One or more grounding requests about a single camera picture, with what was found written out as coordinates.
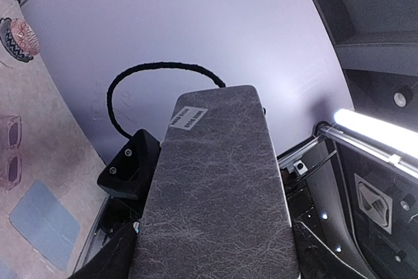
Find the white panel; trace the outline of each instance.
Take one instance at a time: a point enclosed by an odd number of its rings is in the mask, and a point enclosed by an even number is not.
[[[254,85],[278,154],[352,107],[312,0],[31,0],[23,11],[62,96],[106,160],[125,142],[107,117],[107,87],[139,63],[198,63],[228,86]],[[117,117],[132,133],[145,128],[162,139],[178,96],[214,87],[180,70],[135,74],[116,89]]]

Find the blue mat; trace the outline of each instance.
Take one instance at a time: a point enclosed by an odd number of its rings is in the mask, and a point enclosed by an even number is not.
[[[11,224],[59,270],[66,271],[80,224],[36,181],[10,215]]]
[[[12,271],[3,261],[0,261],[0,278],[19,279],[18,275],[14,271]]]

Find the pink object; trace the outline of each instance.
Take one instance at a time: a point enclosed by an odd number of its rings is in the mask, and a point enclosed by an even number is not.
[[[22,19],[13,19],[10,23],[10,32],[20,49],[25,53],[31,56],[39,54],[40,45],[38,37],[28,23]]]

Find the cable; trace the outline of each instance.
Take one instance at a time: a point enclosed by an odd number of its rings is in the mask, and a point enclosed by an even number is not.
[[[291,191],[294,188],[296,188],[300,183],[311,177],[315,172],[317,172],[324,164],[328,162],[335,154],[337,154],[337,151],[333,151],[331,154],[329,154],[326,158],[321,160],[319,163],[314,165],[304,176],[300,176],[297,179],[294,179],[293,181],[290,181],[288,184],[288,190]]]
[[[107,91],[107,111],[108,111],[110,121],[112,122],[112,125],[120,134],[122,134],[127,139],[132,138],[132,135],[130,135],[125,130],[123,130],[122,127],[119,125],[119,123],[116,121],[115,114],[113,111],[113,104],[112,104],[113,92],[116,86],[127,76],[133,73],[137,73],[139,71],[157,70],[157,69],[183,69],[183,70],[197,72],[197,73],[203,74],[204,76],[207,76],[208,78],[211,78],[214,81],[214,83],[220,88],[226,87],[225,83],[220,78],[218,78],[213,72],[209,71],[208,69],[205,69],[204,67],[201,67],[200,65],[190,65],[188,63],[180,63],[180,62],[155,62],[155,63],[143,63],[142,65],[137,65],[135,67],[125,70],[124,72],[119,74],[109,86],[109,89]]]

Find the glowing white light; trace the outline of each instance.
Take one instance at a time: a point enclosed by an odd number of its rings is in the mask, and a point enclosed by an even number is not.
[[[418,158],[416,132],[346,109],[336,112],[334,119],[343,127]]]

